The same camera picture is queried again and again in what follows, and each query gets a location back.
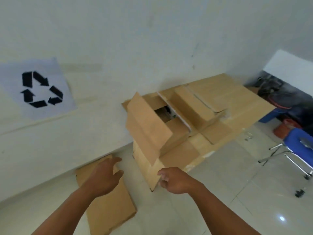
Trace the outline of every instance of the wall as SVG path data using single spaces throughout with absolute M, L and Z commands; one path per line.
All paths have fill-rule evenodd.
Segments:
M 32 122 L 0 90 L 0 201 L 130 143 L 135 91 L 246 81 L 303 37 L 309 1 L 0 0 L 0 61 L 56 56 L 78 106 Z

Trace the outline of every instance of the blue container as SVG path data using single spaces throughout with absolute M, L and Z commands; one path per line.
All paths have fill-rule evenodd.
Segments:
M 272 110 L 270 113 L 265 115 L 262 119 L 259 120 L 261 123 L 267 123 L 268 121 L 272 120 L 273 118 L 276 118 L 277 116 L 287 113 L 289 109 L 280 109 L 276 108 Z

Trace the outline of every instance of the human arm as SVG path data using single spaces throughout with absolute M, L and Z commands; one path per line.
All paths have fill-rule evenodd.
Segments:
M 178 167 L 163 168 L 158 172 L 160 185 L 174 194 L 188 193 L 198 206 L 212 235 L 260 235 L 237 214 L 223 204 L 201 182 Z
M 113 174 L 113 166 L 121 158 L 107 158 L 92 171 L 84 184 L 74 191 L 32 235 L 71 235 L 92 201 L 110 193 L 119 183 L 123 171 Z

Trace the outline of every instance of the right arm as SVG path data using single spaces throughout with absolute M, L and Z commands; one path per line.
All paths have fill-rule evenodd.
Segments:
M 178 167 L 163 168 L 158 172 L 160 185 L 174 194 L 188 193 L 198 206 L 212 235 L 260 235 L 237 214 L 223 204 L 201 182 Z

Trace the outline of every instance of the tile floor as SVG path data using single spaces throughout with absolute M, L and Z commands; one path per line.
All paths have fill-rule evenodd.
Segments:
M 313 186 L 283 156 L 265 166 L 258 159 L 269 156 L 268 148 L 280 142 L 271 133 L 276 120 L 256 123 L 236 140 L 207 158 L 190 172 L 222 202 L 261 234 L 312 234 Z M 151 192 L 133 160 L 128 145 L 115 155 L 123 158 L 119 168 L 138 208 L 136 216 L 112 235 L 209 235 L 196 205 L 188 195 L 173 195 L 162 188 Z M 307 185 L 302 198 L 296 189 Z M 77 188 L 72 173 L 62 175 L 16 198 L 0 204 L 0 234 L 30 234 Z M 75 235 L 89 235 L 87 218 Z

